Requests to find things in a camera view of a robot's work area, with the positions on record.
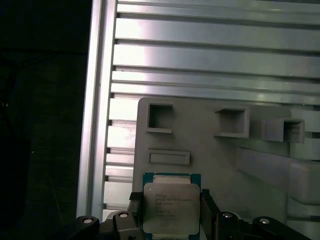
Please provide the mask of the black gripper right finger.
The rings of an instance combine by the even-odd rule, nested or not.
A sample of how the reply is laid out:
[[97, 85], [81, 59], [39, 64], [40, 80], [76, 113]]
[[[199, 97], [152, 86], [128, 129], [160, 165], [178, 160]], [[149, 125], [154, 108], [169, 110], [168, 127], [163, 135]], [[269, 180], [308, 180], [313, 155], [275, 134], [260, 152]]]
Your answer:
[[269, 216], [248, 223], [229, 211], [221, 211], [209, 189], [201, 191], [201, 226], [208, 240], [308, 240], [309, 238]]

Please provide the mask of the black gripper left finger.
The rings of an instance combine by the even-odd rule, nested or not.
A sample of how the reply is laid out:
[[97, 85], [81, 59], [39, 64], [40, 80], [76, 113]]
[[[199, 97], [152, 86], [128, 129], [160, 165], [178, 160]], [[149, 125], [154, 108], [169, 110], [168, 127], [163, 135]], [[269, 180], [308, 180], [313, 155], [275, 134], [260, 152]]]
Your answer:
[[132, 192], [127, 210], [115, 211], [103, 222], [80, 216], [53, 234], [55, 240], [143, 240], [142, 192]]

